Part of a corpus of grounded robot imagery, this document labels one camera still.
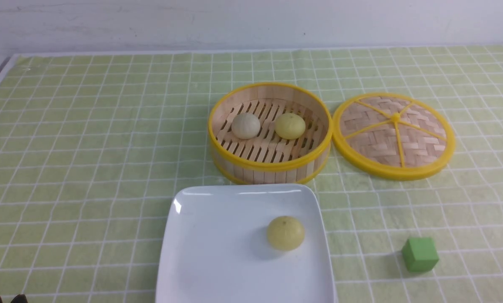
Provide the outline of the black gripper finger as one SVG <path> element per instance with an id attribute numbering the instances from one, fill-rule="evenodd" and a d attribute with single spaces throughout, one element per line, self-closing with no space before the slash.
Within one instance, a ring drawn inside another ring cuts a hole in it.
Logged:
<path id="1" fill-rule="evenodd" d="M 28 303 L 28 299 L 26 295 L 16 295 L 12 300 L 11 303 Z"/>

